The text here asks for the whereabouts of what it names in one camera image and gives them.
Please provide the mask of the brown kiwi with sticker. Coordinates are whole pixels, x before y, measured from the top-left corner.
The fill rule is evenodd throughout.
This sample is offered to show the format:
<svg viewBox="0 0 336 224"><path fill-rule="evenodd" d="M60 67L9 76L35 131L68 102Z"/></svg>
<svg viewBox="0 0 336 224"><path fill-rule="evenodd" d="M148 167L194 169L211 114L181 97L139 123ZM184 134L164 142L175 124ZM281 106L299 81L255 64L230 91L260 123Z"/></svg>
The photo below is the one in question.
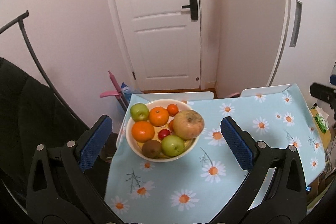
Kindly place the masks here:
<svg viewBox="0 0 336 224"><path fill-rule="evenodd" d="M161 142L157 140L148 140L142 146L142 154L148 158L158 157L161 151Z"/></svg>

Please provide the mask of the green apple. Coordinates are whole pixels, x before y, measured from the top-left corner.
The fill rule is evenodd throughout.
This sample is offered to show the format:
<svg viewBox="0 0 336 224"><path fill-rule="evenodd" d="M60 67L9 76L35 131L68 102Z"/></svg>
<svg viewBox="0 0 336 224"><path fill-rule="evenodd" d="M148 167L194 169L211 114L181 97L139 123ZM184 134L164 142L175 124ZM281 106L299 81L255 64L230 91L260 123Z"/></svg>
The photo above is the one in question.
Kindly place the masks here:
<svg viewBox="0 0 336 224"><path fill-rule="evenodd" d="M185 150L185 142L178 136L169 135L161 141L162 153L168 157L180 155Z"/></svg>
<svg viewBox="0 0 336 224"><path fill-rule="evenodd" d="M149 117L149 109L145 104L137 103L130 108L130 114L135 122L147 121Z"/></svg>

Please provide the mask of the large yellow-brown pear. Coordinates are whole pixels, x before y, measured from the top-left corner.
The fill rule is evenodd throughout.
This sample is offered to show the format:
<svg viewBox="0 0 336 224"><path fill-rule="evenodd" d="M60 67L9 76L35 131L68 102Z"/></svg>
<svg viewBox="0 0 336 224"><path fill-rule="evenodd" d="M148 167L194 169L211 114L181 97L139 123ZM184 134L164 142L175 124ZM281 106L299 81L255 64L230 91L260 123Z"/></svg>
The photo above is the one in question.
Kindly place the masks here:
<svg viewBox="0 0 336 224"><path fill-rule="evenodd" d="M173 132L183 140L197 138L204 127L204 119L194 110L183 110L174 117Z"/></svg>

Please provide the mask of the small red tomato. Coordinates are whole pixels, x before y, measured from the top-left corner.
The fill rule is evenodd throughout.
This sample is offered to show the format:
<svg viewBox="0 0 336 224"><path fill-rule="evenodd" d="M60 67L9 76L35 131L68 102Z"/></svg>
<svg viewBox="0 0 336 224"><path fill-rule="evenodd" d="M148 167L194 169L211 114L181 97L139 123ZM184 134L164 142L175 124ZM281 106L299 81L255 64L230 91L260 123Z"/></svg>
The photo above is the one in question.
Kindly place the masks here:
<svg viewBox="0 0 336 224"><path fill-rule="evenodd" d="M158 133L158 139L162 141L165 137L171 135L171 131L168 129L162 129Z"/></svg>

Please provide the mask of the orange tangerine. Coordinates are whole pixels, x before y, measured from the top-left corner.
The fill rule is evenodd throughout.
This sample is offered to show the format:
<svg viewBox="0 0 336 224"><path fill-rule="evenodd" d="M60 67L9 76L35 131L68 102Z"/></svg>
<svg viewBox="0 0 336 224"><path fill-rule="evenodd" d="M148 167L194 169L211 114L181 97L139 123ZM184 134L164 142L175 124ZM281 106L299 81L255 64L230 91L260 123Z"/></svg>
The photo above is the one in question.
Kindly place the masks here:
<svg viewBox="0 0 336 224"><path fill-rule="evenodd" d="M169 128L169 130L170 130L171 132L174 131L174 126L173 126L173 124L174 124L174 120L172 119L172 120L169 122L169 124L168 124L168 128Z"/></svg>

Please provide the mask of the green white package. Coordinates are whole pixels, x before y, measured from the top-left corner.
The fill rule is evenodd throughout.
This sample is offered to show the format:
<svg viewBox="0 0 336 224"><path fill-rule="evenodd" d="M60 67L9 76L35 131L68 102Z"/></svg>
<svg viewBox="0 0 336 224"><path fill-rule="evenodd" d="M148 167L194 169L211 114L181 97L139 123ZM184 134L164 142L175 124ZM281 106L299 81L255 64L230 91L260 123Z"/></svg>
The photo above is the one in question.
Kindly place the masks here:
<svg viewBox="0 0 336 224"><path fill-rule="evenodd" d="M319 112L317 112L317 114L315 114L314 120L315 120L316 124L318 125L318 128L321 130L321 132L323 134L325 134L329 129L329 124L328 124L327 120Z"/></svg>

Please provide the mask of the white wardrobe door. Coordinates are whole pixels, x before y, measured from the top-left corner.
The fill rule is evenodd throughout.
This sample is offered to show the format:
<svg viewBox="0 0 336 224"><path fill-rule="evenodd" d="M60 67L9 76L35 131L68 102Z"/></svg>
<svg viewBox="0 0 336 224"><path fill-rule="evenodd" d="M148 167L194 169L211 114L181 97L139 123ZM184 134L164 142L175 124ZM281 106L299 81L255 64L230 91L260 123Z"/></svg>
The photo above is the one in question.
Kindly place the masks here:
<svg viewBox="0 0 336 224"><path fill-rule="evenodd" d="M268 85L297 84L307 104L312 83L329 85L335 64L335 0L285 0L284 25Z"/></svg>

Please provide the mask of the white chair back right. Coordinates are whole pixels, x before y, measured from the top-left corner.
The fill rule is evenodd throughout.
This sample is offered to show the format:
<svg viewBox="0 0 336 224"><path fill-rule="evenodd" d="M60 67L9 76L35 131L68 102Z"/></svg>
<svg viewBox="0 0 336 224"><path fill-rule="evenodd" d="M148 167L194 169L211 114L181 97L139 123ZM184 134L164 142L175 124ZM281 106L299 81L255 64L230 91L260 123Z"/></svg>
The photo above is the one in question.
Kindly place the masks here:
<svg viewBox="0 0 336 224"><path fill-rule="evenodd" d="M268 94L282 93L289 87L291 87L291 84L245 89L240 93L240 96L241 97L252 97L256 95L265 96Z"/></svg>

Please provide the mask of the black garment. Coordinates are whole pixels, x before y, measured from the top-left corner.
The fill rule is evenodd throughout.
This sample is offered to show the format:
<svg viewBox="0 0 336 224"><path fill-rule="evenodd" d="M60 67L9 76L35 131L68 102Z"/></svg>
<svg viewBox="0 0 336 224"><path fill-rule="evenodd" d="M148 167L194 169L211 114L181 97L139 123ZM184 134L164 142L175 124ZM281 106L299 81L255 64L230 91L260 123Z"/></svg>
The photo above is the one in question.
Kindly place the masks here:
<svg viewBox="0 0 336 224"><path fill-rule="evenodd" d="M1 59L1 179L22 206L36 147L62 147L87 129L51 88Z"/></svg>

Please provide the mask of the daisy print blue tablecloth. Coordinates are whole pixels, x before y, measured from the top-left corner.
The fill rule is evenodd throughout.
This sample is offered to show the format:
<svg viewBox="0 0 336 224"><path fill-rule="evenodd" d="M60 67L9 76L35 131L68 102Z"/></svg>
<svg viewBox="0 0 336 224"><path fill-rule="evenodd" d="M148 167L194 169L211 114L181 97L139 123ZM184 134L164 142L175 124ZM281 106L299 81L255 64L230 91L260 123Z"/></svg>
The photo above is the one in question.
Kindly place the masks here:
<svg viewBox="0 0 336 224"><path fill-rule="evenodd" d="M293 145L310 184L325 168L325 153L305 99L296 84L251 97L189 101L205 127L196 146L171 162L150 162L121 139L112 159L105 202L126 223L208 223L234 195L247 173L221 135L231 117L270 147Z"/></svg>

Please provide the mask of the orange at bowl left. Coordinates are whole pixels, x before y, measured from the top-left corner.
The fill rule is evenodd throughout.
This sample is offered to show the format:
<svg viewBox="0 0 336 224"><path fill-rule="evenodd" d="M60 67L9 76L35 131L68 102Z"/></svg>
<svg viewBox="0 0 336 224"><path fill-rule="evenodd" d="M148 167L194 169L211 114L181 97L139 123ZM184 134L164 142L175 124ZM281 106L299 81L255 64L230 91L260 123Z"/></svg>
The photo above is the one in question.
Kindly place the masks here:
<svg viewBox="0 0 336 224"><path fill-rule="evenodd" d="M153 125L147 121L135 122L131 128L132 137L139 143L145 143L155 136Z"/></svg>

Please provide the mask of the green apple in bowl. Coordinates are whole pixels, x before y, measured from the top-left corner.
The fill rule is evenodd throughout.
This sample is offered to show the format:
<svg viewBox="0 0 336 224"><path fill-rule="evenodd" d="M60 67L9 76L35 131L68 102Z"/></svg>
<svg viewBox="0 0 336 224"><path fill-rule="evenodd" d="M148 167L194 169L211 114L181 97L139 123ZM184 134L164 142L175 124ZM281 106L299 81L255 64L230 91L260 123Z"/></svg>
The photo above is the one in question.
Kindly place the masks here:
<svg viewBox="0 0 336 224"><path fill-rule="evenodd" d="M185 150L185 142L178 136L169 135L161 141L162 153L168 157L180 155Z"/></svg>

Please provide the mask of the large orange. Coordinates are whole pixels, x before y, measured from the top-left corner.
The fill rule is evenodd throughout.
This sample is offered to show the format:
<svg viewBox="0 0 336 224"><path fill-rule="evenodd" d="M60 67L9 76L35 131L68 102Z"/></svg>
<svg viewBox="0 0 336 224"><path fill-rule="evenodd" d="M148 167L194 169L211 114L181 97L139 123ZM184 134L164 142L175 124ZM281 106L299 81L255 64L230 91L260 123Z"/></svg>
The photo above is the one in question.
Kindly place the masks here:
<svg viewBox="0 0 336 224"><path fill-rule="evenodd" d="M167 124L169 117L169 112L164 107L154 107L149 112L149 122L155 127Z"/></svg>

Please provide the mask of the small tangerine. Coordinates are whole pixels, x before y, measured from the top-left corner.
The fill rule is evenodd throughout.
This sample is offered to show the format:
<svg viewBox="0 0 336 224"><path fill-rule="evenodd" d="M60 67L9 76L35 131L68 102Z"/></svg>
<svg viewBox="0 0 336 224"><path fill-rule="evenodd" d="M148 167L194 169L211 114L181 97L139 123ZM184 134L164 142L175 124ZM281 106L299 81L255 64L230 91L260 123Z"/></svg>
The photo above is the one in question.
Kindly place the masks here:
<svg viewBox="0 0 336 224"><path fill-rule="evenodd" d="M179 113L179 108L176 104L171 103L167 106L166 110L169 113L169 116L174 117L176 114Z"/></svg>

